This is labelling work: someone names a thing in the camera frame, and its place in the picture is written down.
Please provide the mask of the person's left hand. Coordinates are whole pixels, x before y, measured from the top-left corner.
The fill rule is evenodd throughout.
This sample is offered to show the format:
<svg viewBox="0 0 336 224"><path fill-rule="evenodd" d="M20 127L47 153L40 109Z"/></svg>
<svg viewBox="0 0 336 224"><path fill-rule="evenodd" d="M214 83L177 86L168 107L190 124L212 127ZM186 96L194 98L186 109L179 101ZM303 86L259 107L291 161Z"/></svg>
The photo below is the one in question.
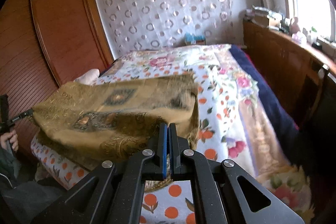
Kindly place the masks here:
<svg viewBox="0 0 336 224"><path fill-rule="evenodd" d="M11 149L14 152L17 152L19 144L18 144L18 135L15 130L11 130L11 132L5 132L1 135L1 147L7 151Z"/></svg>

